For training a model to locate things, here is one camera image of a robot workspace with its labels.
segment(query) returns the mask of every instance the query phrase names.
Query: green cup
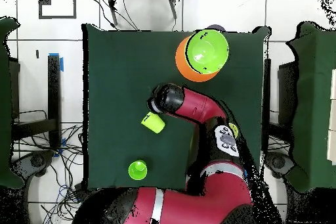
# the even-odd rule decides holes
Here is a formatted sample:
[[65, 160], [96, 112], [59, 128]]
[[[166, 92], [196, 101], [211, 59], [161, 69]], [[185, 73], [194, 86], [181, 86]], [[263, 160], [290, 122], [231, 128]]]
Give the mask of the green cup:
[[157, 114], [151, 112], [144, 117], [141, 124], [155, 133], [159, 133], [165, 127], [165, 122]]
[[132, 162], [129, 166], [129, 177], [135, 181], [144, 179], [147, 175], [147, 165], [143, 160]]

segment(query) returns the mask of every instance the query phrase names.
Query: white tile floor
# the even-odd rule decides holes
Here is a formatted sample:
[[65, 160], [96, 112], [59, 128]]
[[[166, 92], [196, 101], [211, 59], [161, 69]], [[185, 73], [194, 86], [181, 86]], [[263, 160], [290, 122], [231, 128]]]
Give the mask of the white tile floor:
[[[44, 15], [71, 15], [71, 0], [52, 1], [54, 4], [51, 6], [43, 6]], [[112, 21], [109, 8], [102, 0], [98, 1], [101, 2], [106, 17]], [[125, 0], [125, 5], [133, 22], [141, 30], [171, 31], [175, 24], [168, 0]], [[123, 0], [117, 0], [115, 7], [121, 15], [128, 18]], [[293, 53], [284, 42], [295, 37], [297, 24], [302, 21], [311, 20], [325, 28], [331, 28], [319, 0], [180, 0], [175, 8], [178, 18], [174, 30], [178, 31], [193, 31], [210, 24], [220, 24], [227, 31], [235, 32], [251, 32], [255, 27], [264, 25], [272, 28], [269, 43], [269, 57], [272, 59], [270, 108], [274, 111], [278, 110], [278, 66], [294, 60]], [[64, 58], [63, 128], [80, 125], [83, 119], [81, 23], [91, 23], [104, 30], [112, 30], [100, 7], [93, 0], [77, 0], [76, 10], [76, 19], [40, 20], [37, 0], [0, 0], [0, 17], [15, 17], [21, 24], [17, 31], [18, 41], [16, 31], [10, 33], [7, 41], [10, 55], [18, 57], [21, 63], [21, 111], [47, 111], [47, 55], [59, 53]], [[131, 29], [118, 14], [117, 21], [119, 29]], [[36, 50], [39, 51], [39, 58], [36, 57]], [[276, 113], [271, 113], [270, 116], [273, 122], [278, 120]], [[25, 114], [21, 120], [39, 118], [43, 118], [43, 114]], [[72, 144], [79, 146], [77, 138], [72, 139]], [[26, 146], [20, 145], [20, 150], [25, 148]], [[76, 157], [77, 163], [82, 161], [80, 156]], [[64, 182], [62, 162], [59, 158], [53, 158], [52, 165], [58, 172], [59, 180]], [[82, 166], [73, 166], [72, 173], [75, 183], [82, 180]], [[55, 177], [54, 171], [49, 168], [46, 175], [41, 178], [34, 177], [31, 182], [28, 201], [32, 224], [42, 224], [45, 218], [46, 213], [40, 204], [49, 210], [56, 200], [58, 185]], [[283, 181], [273, 178], [267, 168], [264, 179], [270, 187], [274, 204], [285, 218], [287, 197]]]

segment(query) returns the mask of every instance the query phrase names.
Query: white surface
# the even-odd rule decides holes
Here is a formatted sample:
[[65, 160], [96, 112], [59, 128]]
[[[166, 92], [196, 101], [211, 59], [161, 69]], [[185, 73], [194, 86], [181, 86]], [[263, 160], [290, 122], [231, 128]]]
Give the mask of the white surface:
[[264, 181], [268, 185], [268, 191], [274, 204], [287, 203], [287, 190], [283, 179], [275, 179], [272, 172], [265, 166]]
[[[16, 0], [0, 0], [0, 18], [2, 16], [16, 18]], [[16, 39], [16, 30], [9, 34], [8, 39]]]
[[[21, 24], [18, 31], [19, 39], [82, 39], [81, 24], [93, 23], [104, 30], [112, 30], [105, 21], [100, 7], [93, 0], [77, 0], [77, 19], [38, 19], [38, 0], [18, 0], [18, 21]], [[111, 12], [101, 2], [108, 19], [112, 21]], [[175, 21], [168, 0], [125, 0], [129, 15], [141, 30], [171, 31]], [[64, 5], [64, 13], [70, 12], [70, 5]], [[117, 0], [117, 11], [129, 19], [123, 0]], [[182, 29], [182, 0], [177, 1], [177, 23], [175, 30]], [[50, 11], [58, 13], [60, 6], [57, 0], [52, 0]], [[227, 31], [251, 32], [257, 26], [266, 25], [272, 28], [270, 40], [288, 41], [295, 37], [297, 24], [302, 21], [313, 20], [322, 27], [329, 28], [329, 20], [320, 8], [318, 0], [184, 0], [184, 31], [220, 24]], [[16, 17], [16, 0], [0, 0], [0, 16]], [[117, 14], [118, 28], [130, 30], [122, 17]], [[16, 39], [11, 33], [9, 39]], [[16, 54], [16, 42], [9, 41], [12, 56]], [[35, 51], [39, 49], [39, 59]], [[269, 57], [272, 59], [271, 73], [271, 103], [270, 108], [278, 111], [278, 77], [280, 64], [291, 62], [294, 55], [285, 43], [269, 43]], [[81, 122], [82, 115], [82, 42], [80, 41], [19, 41], [19, 61], [21, 62], [20, 108], [21, 111], [44, 109], [47, 111], [47, 54], [59, 53], [64, 57], [64, 72], [62, 75], [62, 121]], [[277, 113], [271, 113], [271, 121], [277, 122]], [[30, 114], [22, 116], [25, 120], [40, 119], [43, 115]], [[52, 163], [59, 179], [64, 182], [64, 166], [59, 158]], [[72, 166], [75, 180], [80, 182], [83, 177], [82, 166]], [[264, 180], [268, 183], [272, 199], [275, 204], [287, 203], [285, 186], [282, 180], [271, 176], [265, 168]], [[45, 176], [34, 178], [29, 193], [29, 201], [54, 202], [58, 194], [54, 171], [49, 168]], [[277, 205], [281, 214], [285, 214], [286, 205]], [[39, 204], [29, 204], [33, 224], [41, 224], [45, 212]]]
[[336, 131], [328, 132], [327, 159], [336, 162]]
[[[72, 127], [74, 124], [72, 123], [63, 123], [62, 124], [62, 129], [66, 129], [68, 127]], [[62, 136], [62, 138], [68, 138], [71, 130], [68, 130], [65, 132], [65, 134]], [[77, 131], [76, 134], [70, 139], [68, 142], [69, 145], [74, 145], [74, 146], [81, 146], [77, 134], [81, 133], [81, 130]], [[32, 143], [32, 140], [30, 139], [24, 139], [28, 143]], [[21, 149], [32, 149], [30, 146], [24, 146], [20, 145]], [[71, 153], [69, 151], [65, 150], [63, 152], [63, 155], [66, 158], [69, 158]], [[78, 164], [83, 163], [83, 156], [77, 155], [75, 157], [74, 162]], [[67, 173], [67, 181], [65, 180], [65, 173], [64, 173], [64, 164], [61, 160], [61, 157], [53, 157], [52, 158], [52, 163], [51, 165], [55, 168], [57, 175], [58, 175], [58, 182], [61, 185], [65, 185], [66, 183], [69, 184], [68, 182], [68, 173]], [[83, 180], [83, 166], [82, 165], [76, 165], [72, 164], [71, 167], [71, 172], [73, 175], [73, 187], [74, 185], [80, 183]], [[47, 172], [44, 176], [42, 177], [33, 177], [31, 180], [30, 188], [28, 191], [28, 202], [56, 202], [57, 196], [58, 196], [58, 190], [59, 186], [56, 182], [56, 174], [52, 167], [47, 168]]]
[[83, 121], [82, 41], [19, 41], [20, 111], [48, 110], [48, 55], [63, 57], [62, 122]]
[[74, 0], [51, 0], [51, 5], [42, 5], [43, 16], [74, 15]]
[[[109, 7], [100, 0], [100, 4], [104, 10], [106, 18], [113, 23], [112, 14]], [[152, 31], [171, 31], [175, 24], [173, 13], [168, 0], [125, 0], [125, 6], [129, 16], [140, 30], [152, 30]], [[117, 12], [125, 17], [131, 24], [127, 16], [123, 0], [116, 0], [114, 6]], [[182, 0], [177, 0], [175, 5], [177, 14], [176, 25], [174, 31], [181, 31], [182, 29]], [[127, 23], [120, 15], [115, 14], [117, 18], [117, 29], [120, 30], [133, 30], [133, 28]], [[100, 27], [104, 30], [114, 30], [110, 23], [103, 17], [103, 12], [100, 9]]]
[[332, 77], [331, 77], [330, 99], [336, 99], [336, 70], [333, 70]]
[[[29, 203], [28, 204], [28, 213], [30, 215], [30, 223], [31, 224], [43, 224], [43, 221], [45, 220], [45, 223], [48, 222], [49, 217], [47, 216], [46, 211], [41, 207], [41, 205], [50, 212], [55, 211], [53, 203]], [[72, 209], [71, 213], [75, 215], [77, 209]], [[53, 224], [71, 224], [71, 221], [67, 221], [64, 219], [60, 219], [57, 215], [52, 216], [52, 222]]]
[[219, 24], [228, 32], [264, 26], [265, 0], [184, 0], [184, 31]]
[[331, 100], [329, 129], [336, 131], [336, 99]]
[[302, 21], [313, 21], [327, 29], [331, 27], [319, 0], [267, 0], [266, 24], [272, 28], [270, 40], [293, 39]]
[[17, 53], [17, 46], [16, 46], [16, 41], [6, 41], [6, 44], [9, 49], [9, 56], [13, 58], [18, 58], [18, 53]]
[[287, 205], [276, 205], [276, 207], [280, 213], [283, 223], [285, 223], [287, 216]]
[[39, 19], [38, 0], [18, 0], [18, 21], [21, 23], [21, 27], [18, 30], [18, 38], [82, 39], [82, 23], [99, 24], [98, 4], [93, 0], [76, 0], [76, 2], [76, 19]]

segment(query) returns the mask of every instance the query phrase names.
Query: green bowl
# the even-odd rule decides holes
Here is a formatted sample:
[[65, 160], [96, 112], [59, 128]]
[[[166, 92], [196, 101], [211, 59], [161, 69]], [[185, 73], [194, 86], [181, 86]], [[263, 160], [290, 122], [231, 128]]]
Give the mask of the green bowl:
[[198, 73], [217, 72], [228, 60], [228, 42], [217, 30], [204, 29], [196, 32], [186, 44], [186, 59]]

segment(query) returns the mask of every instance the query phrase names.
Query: orange bowl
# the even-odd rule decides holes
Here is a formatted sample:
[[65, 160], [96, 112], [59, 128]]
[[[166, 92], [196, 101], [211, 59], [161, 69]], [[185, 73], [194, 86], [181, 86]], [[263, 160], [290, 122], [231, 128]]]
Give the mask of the orange bowl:
[[186, 43], [188, 42], [190, 37], [191, 36], [183, 39], [180, 45], [177, 47], [175, 55], [177, 69], [186, 79], [193, 82], [205, 82], [207, 80], [210, 80], [211, 78], [214, 78], [219, 71], [212, 74], [200, 74], [189, 66], [186, 60]]

